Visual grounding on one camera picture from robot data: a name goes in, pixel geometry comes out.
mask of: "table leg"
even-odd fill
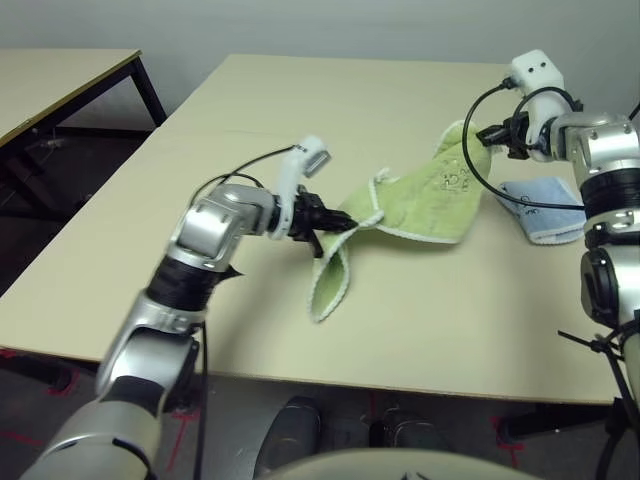
[[[133,83],[135,83],[147,110],[149,110],[153,122],[156,124],[156,127],[159,127],[167,119],[167,114],[164,108],[162,108],[160,99],[151,84],[151,80],[149,80],[144,65],[142,65],[142,60],[138,57],[131,62],[131,65],[133,66],[133,73],[131,74]]]
[[[0,178],[7,183],[34,210],[34,213],[20,211],[0,211],[0,215],[17,218],[38,218],[51,221],[66,221],[69,215],[51,209],[40,196],[23,182],[5,163],[0,162]]]
[[[22,150],[19,152],[16,157],[22,164],[29,169],[32,175],[42,175],[44,173],[44,168],[42,168],[36,162],[35,158],[33,158],[26,150]]]

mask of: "black cable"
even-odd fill
[[[620,440],[622,440],[623,435],[624,431],[609,435],[607,443],[604,444],[604,448],[602,449],[602,453],[600,453],[600,458],[598,459],[596,480],[607,480],[609,466],[611,465],[611,459],[613,458],[613,452],[618,446],[618,443],[620,443]]]
[[[207,430],[207,403],[209,400],[209,347],[207,345],[207,323],[202,322],[202,372],[200,373],[200,418],[198,419],[198,439],[193,467],[193,480],[202,477],[202,460],[204,457],[204,440]]]
[[[251,180],[256,185],[256,187],[264,188],[264,185],[262,183],[260,183],[257,179],[255,179],[254,177],[252,177],[250,175],[247,175],[246,173],[240,173],[240,171],[244,170],[245,168],[250,167],[254,163],[257,163],[257,162],[259,162],[261,160],[264,160],[266,158],[273,157],[275,155],[280,155],[281,153],[288,152],[292,148],[293,148],[293,145],[291,145],[289,147],[286,147],[286,148],[281,148],[279,150],[274,150],[273,152],[265,153],[264,155],[260,155],[259,157],[256,157],[256,158],[254,158],[252,160],[249,160],[248,162],[243,163],[242,165],[240,165],[239,167],[235,168],[233,171],[231,171],[229,173],[225,173],[224,175],[218,175],[217,177],[213,177],[213,178],[207,180],[202,185],[200,185],[200,187],[198,187],[198,189],[194,192],[193,195],[191,195],[191,199],[189,200],[189,206],[193,205],[195,203],[196,199],[200,196],[200,194],[207,187],[209,187],[209,185],[211,185],[216,180],[220,180],[220,183],[226,183],[226,181],[231,177],[242,177],[242,178],[247,178],[247,179]]]
[[[636,117],[636,115],[638,115],[638,112],[640,112],[640,102],[638,102],[638,105],[636,105],[636,108],[631,110],[631,114],[629,115],[629,119],[633,120]]]
[[[560,95],[565,102],[567,102],[569,104],[569,107],[571,108],[572,111],[577,112],[581,109],[581,105],[573,99],[573,97],[571,95],[569,95],[569,92],[567,92],[566,90],[563,90],[561,88],[558,87],[542,87],[539,88],[537,90],[534,90],[533,92],[529,93],[528,95],[525,95],[524,98],[520,101],[520,103],[518,104],[518,106],[516,107],[516,109],[513,111],[513,115],[511,118],[516,119],[518,118],[518,116],[520,115],[520,112],[522,111],[522,109],[524,108],[524,106],[529,103],[529,101],[537,96],[540,95],[541,93],[545,93],[545,92],[554,92],[557,93],[558,95]],[[533,149],[537,149],[538,146],[535,144],[527,144],[527,142],[522,141],[518,138],[518,122],[512,121],[511,125],[509,125],[509,135],[511,136],[511,142],[514,143],[516,146],[520,147],[520,148],[526,148],[528,150],[533,150]]]
[[[227,178],[225,178],[224,180],[222,180],[221,183],[225,183],[227,181],[227,179],[233,175],[237,175],[237,173],[241,170],[244,170],[247,167],[250,167],[251,165],[253,165],[254,163],[258,163],[261,160],[264,160],[265,158],[269,158],[269,157],[273,157],[275,155],[280,155],[281,153],[285,153],[288,152],[289,150],[292,150],[294,147],[294,145],[290,145],[288,147],[285,148],[281,148],[280,150],[274,150],[273,152],[269,152],[269,153],[265,153],[264,155],[261,155],[259,157],[254,158],[253,160],[249,160],[246,163],[243,163],[242,165],[240,165],[238,168],[236,168],[235,170],[233,170],[231,173],[228,173],[226,175]]]
[[[473,165],[473,162],[471,161],[471,157],[469,156],[469,146],[468,146],[468,138],[467,138],[469,136],[469,124],[471,123],[471,118],[473,117],[473,114],[476,111],[476,109],[478,108],[478,106],[487,97],[493,95],[496,92],[499,92],[500,90],[504,90],[505,88],[508,88],[508,87],[505,84],[505,82],[503,82],[502,84],[498,85],[497,87],[493,87],[492,89],[486,91],[485,93],[480,95],[475,102],[473,102],[473,105],[471,105],[471,108],[467,112],[467,116],[465,117],[464,124],[462,126],[462,154],[464,156],[465,162],[467,163],[467,167],[469,167],[469,170],[471,171],[473,176],[476,177],[476,180],[478,180],[478,182],[480,182],[480,184],[484,188],[489,190],[494,195],[497,195],[497,196],[499,196],[501,198],[504,198],[505,200],[509,200],[510,202],[519,203],[520,205],[526,205],[528,207],[537,207],[537,208],[556,208],[556,209],[559,209],[559,210],[584,210],[584,206],[583,205],[568,205],[568,204],[565,205],[565,204],[558,204],[558,203],[540,203],[540,202],[531,202],[531,201],[528,201],[528,200],[522,200],[520,198],[516,198],[516,197],[514,197],[512,195],[509,195],[508,193],[505,193],[505,192],[495,188],[493,185],[491,185],[489,182],[487,182],[484,178],[482,178],[482,175],[480,175],[480,173],[476,170],[476,167]]]

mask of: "gray floor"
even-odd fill
[[[35,148],[46,158],[49,179],[44,182],[65,192],[73,203],[94,193],[137,148],[132,140],[68,139],[50,152]],[[30,184],[45,192],[43,179]],[[0,190],[0,203],[9,192]],[[19,206],[17,197],[8,205]],[[59,227],[44,222],[0,218],[0,292],[17,278]],[[19,477],[36,458],[56,429],[92,397],[92,379],[80,374],[67,395],[50,395],[38,382],[0,371],[0,474],[4,480]],[[434,423],[459,453],[512,465],[511,454],[496,445],[492,418],[526,412],[523,403],[457,397],[402,394],[213,378],[209,391],[209,419],[204,478],[248,480],[260,444],[280,407],[294,395],[317,399],[323,412],[322,450],[364,447],[372,415],[400,406],[420,413]],[[164,435],[156,461],[160,479],[189,478],[195,446],[195,420],[165,415]],[[548,434],[523,442],[516,453],[518,466],[550,479],[591,479],[606,437],[601,424]],[[637,455],[631,438],[625,438],[610,478],[637,478]]]

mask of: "beige table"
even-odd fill
[[[334,160],[308,188],[336,206],[380,168],[428,161],[442,131],[498,83],[500,65],[229,57],[123,165],[0,299],[0,344],[100,359],[145,286],[193,189],[307,133]],[[502,121],[513,93],[480,125]],[[274,185],[280,161],[255,168]],[[568,165],[496,156],[491,180],[571,178]],[[381,234],[353,245],[349,293],[324,323],[306,316],[311,255],[290,240],[246,238],[245,276],[210,302],[214,372],[255,378],[609,403],[604,358],[560,339],[596,325],[579,301],[581,242],[529,244],[485,194],[454,247]]]
[[[155,124],[162,124],[167,117],[140,55],[131,49],[0,49],[0,173],[33,209],[0,215],[65,219],[5,162],[17,156],[41,174],[26,147],[125,78],[133,80]]]

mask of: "black metal frame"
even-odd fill
[[[568,428],[604,422],[611,405],[536,404],[535,411],[506,417],[498,423],[498,435],[506,443],[559,432]]]
[[[55,222],[66,222],[69,220],[71,217],[70,213],[57,211],[49,207],[36,192],[29,188],[27,184],[6,165],[6,162],[13,157],[19,157],[21,161],[25,162],[25,155],[28,156],[28,154],[26,154],[26,148],[28,146],[38,142],[40,138],[47,135],[60,122],[66,120],[82,107],[86,106],[104,92],[128,77],[131,77],[133,80],[133,83],[136,86],[140,97],[142,97],[142,101],[147,107],[149,115],[151,115],[155,125],[157,127],[162,125],[162,123],[167,119],[167,114],[162,108],[160,99],[158,98],[158,95],[149,80],[149,76],[142,65],[142,60],[140,60],[140,57],[135,57],[107,75],[105,78],[80,92],[43,119],[34,122],[24,132],[0,146],[0,172],[3,177],[5,177],[7,183],[32,208],[31,211],[0,210],[0,216],[32,218]],[[35,162],[30,163],[28,159],[26,159],[26,166],[34,171],[34,174],[36,174],[36,172],[37,174],[42,173],[37,170],[37,168],[39,168],[37,164],[35,164]]]

